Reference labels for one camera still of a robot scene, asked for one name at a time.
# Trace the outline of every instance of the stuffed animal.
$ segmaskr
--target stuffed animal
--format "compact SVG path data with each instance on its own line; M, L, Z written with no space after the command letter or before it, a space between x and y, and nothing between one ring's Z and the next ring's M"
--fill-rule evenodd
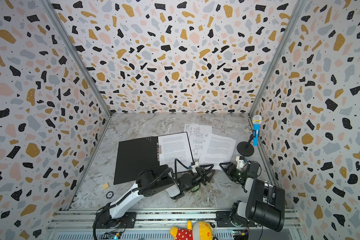
M172 227L171 235L173 240L217 240L212 236L215 225L209 222L196 222L193 225L191 221L187 222L187 229Z

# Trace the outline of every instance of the clipboard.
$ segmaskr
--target clipboard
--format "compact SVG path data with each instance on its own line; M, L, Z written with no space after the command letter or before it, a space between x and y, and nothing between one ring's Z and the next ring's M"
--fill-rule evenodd
M161 154L161 151L163 151L163 149L158 144L158 138L168 135L143 137L119 142L113 184L116 185L136 180L138 179L140 172L142 172L143 170L159 166L159 155ZM189 151L191 151L188 134L187 141ZM184 168L179 164L177 164L177 168L178 172L184 172Z

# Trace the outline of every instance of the terrazzo patterned wall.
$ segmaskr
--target terrazzo patterned wall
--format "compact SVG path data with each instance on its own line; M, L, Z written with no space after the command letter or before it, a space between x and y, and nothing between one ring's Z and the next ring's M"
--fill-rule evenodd
M105 121L41 5L0 1L0 239L45 239Z
M306 238L360 240L360 1L307 1L258 109Z
M248 111L295 3L52 2L114 113Z

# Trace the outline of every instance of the marble surface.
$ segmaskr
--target marble surface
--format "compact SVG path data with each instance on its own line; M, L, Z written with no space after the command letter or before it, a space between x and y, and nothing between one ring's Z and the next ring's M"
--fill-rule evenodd
M185 123L211 125L212 133L231 137L236 140L236 145L241 141L247 141L251 134L247 114L114 114L71 208L99 208L117 200L130 189L133 182L113 185L119 141L183 132ZM235 149L231 162L235 162L238 155ZM257 147L253 156L248 159L260 163L262 171L259 179L269 180ZM103 190L102 185L106 182L110 188ZM111 199L106 198L109 191L114 192ZM230 208L235 201L246 202L247 199L248 194L244 193L241 185L231 182L224 172L218 170L212 181L206 186L202 185L197 192L189 191L184 197L172 200L166 191L162 191L140 200L133 207Z

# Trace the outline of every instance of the sheet of paper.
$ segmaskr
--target sheet of paper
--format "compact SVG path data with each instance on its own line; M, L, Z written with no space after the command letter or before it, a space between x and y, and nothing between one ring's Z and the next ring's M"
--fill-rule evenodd
M235 150L236 140L209 134L199 159L200 165L213 164L213 169L221 170L219 163L230 162Z
M185 124L184 132L188 133L193 158L199 159L202 154L206 138L212 133L212 126Z
M173 172L175 172L175 158L187 167L193 162L186 132L159 136L158 145L160 165L167 164L172 168ZM177 172L184 172L186 170L181 164L177 163Z

